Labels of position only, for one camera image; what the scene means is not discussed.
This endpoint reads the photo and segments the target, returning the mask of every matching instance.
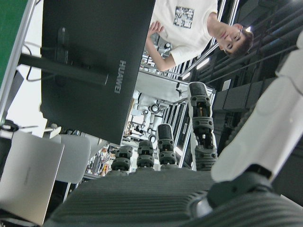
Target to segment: man's hand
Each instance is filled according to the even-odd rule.
[[[148,29],[147,37],[150,37],[152,34],[160,33],[164,29],[163,26],[161,26],[159,21],[153,22],[150,26],[150,29]]]
[[[176,66],[174,58],[172,57],[171,54],[166,59],[163,59],[153,45],[151,35],[154,33],[160,33],[163,31],[163,29],[164,27],[161,26],[159,21],[153,22],[150,26],[150,29],[148,30],[147,38],[145,42],[145,46],[149,55],[151,56],[151,58],[153,59],[154,63],[157,65],[157,68],[160,71],[165,71]]]

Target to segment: laptop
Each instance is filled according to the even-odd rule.
[[[17,131],[0,180],[0,208],[42,225],[64,145]]]

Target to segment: man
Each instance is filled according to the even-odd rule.
[[[199,55],[212,37],[231,57],[244,55],[252,46],[253,34],[243,26],[217,20],[217,0],[157,0],[146,49],[160,71],[168,70]],[[169,57],[163,59],[154,48],[151,35],[158,33],[172,44]]]

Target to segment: white t-shirt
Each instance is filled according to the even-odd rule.
[[[156,0],[152,22],[159,21],[161,38],[170,42],[176,65],[199,55],[211,40],[208,16],[217,13],[217,0]]]

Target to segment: white robot part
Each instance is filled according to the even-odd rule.
[[[279,78],[212,167],[215,181],[231,181],[255,164],[271,172],[272,181],[296,146],[303,134],[303,33],[297,43],[301,49],[289,54]]]

